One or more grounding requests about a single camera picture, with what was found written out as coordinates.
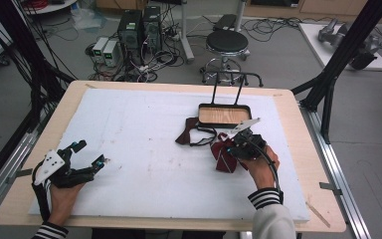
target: gray floor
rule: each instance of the gray floor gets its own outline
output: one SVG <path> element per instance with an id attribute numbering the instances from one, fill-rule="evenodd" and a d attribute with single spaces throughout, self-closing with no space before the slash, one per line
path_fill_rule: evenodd
<path id="1" fill-rule="evenodd" d="M 43 20 L 46 24 L 55 24 L 70 17 L 69 12 L 61 11 L 44 16 Z M 90 58 L 84 53 L 85 48 L 98 36 L 113 34 L 117 22 L 104 21 L 101 29 L 80 30 L 77 33 L 71 28 L 72 21 L 58 26 L 60 37 L 52 36 L 50 43 L 68 68 L 79 79 L 86 79 L 94 71 Z M 190 29 L 204 21 L 203 18 L 189 20 Z M 208 24 L 201 24 L 198 29 L 210 28 Z M 266 43 L 249 40 L 251 56 L 240 64 L 246 72 L 260 74 L 265 88 L 292 89 L 321 72 L 320 63 L 297 30 L 280 29 Z M 191 38 L 190 43 L 195 62 L 157 72 L 155 84 L 201 85 L 199 68 L 212 55 L 204 51 L 203 39 Z M 255 82 L 251 82 L 251 87 L 256 86 Z M 0 66 L 0 150 L 28 112 L 29 93 L 27 84 L 13 65 Z M 305 95 L 303 93 L 296 98 L 301 100 Z M 382 238 L 382 72 L 342 73 L 335 86 L 330 139 L 372 238 Z M 0 226 L 0 238 L 29 238 L 35 230 L 36 227 Z M 160 235 L 151 232 L 149 238 L 180 237 L 178 231 Z M 69 238 L 90 238 L 90 234 L 90 229 L 73 228 Z M 237 237 L 235 232 L 225 236 Z M 352 235 L 350 230 L 346 230 L 338 234 L 305 233 L 303 238 L 352 238 Z"/>

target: striped sleeve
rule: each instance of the striped sleeve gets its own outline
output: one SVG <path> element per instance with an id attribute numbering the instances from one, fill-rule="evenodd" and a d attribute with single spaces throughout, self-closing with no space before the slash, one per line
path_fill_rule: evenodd
<path id="1" fill-rule="evenodd" d="M 257 210 L 268 205 L 281 204 L 278 190 L 273 187 L 260 189 L 248 196 L 248 199 Z"/>
<path id="2" fill-rule="evenodd" d="M 66 238 L 68 230 L 50 222 L 44 222 L 32 239 L 62 239 Z"/>

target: human hand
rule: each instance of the human hand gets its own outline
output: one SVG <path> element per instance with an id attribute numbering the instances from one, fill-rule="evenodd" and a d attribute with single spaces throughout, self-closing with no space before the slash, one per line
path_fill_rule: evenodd
<path id="1" fill-rule="evenodd" d="M 77 195 L 85 183 L 71 188 L 58 188 L 51 185 L 52 212 L 48 222 L 58 226 L 64 226 L 65 221 L 71 216 Z"/>
<path id="2" fill-rule="evenodd" d="M 278 170 L 279 162 L 278 155 L 272 150 L 270 146 L 265 147 L 265 152 L 272 160 L 276 170 Z M 275 178 L 273 177 L 272 170 L 270 169 L 268 162 L 263 155 L 257 159 L 241 159 L 247 168 L 254 181 L 256 182 L 257 189 L 263 189 L 266 187 L 275 187 Z"/>

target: round stool seat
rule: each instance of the round stool seat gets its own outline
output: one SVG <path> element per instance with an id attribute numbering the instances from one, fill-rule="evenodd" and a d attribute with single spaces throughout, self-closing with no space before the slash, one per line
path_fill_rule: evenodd
<path id="1" fill-rule="evenodd" d="M 239 32 L 218 30 L 207 36 L 206 44 L 221 53 L 238 53 L 248 46 L 247 38 Z"/>

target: black metal frame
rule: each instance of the black metal frame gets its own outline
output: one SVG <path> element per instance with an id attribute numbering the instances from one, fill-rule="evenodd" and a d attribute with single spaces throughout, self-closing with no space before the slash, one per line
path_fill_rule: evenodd
<path id="1" fill-rule="evenodd" d="M 14 42 L 15 48 L 28 63 L 28 78 L 31 92 L 32 109 L 23 122 L 0 151 L 0 170 L 20 139 L 27 131 L 33 130 L 40 122 L 41 110 L 45 103 L 58 102 L 65 93 L 58 78 L 66 83 L 75 79 L 52 66 L 41 52 L 31 31 L 27 28 L 12 0 L 0 0 L 0 22 Z M 0 45 L 5 53 L 14 61 L 19 62 L 14 50 L 6 45 L 0 37 Z"/>
<path id="2" fill-rule="evenodd" d="M 308 96 L 300 101 L 300 106 L 311 112 L 317 111 L 318 104 L 324 98 L 320 131 L 328 144 L 330 144 L 329 127 L 334 85 L 346 65 L 356 56 L 358 48 L 381 18 L 382 0 L 367 1 L 323 71 L 314 79 L 291 90 L 296 95 L 311 88 Z"/>

